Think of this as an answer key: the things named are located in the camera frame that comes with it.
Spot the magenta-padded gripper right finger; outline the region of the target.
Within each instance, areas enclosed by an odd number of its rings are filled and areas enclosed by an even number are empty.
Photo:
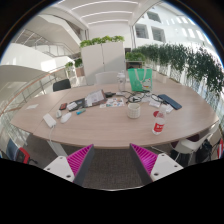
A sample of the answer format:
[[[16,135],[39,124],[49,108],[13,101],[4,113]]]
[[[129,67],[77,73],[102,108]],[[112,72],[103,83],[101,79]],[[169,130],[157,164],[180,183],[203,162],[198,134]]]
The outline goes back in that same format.
[[[181,165],[165,153],[155,154],[133,143],[129,146],[129,152],[144,185],[182,169]]]

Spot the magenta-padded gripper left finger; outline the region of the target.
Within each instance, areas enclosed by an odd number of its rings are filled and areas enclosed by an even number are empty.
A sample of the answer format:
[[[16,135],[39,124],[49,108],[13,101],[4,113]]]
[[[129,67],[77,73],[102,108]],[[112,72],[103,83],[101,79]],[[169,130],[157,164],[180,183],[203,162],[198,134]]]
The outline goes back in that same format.
[[[94,153],[94,145],[88,145],[67,157],[58,156],[44,170],[82,186]]]

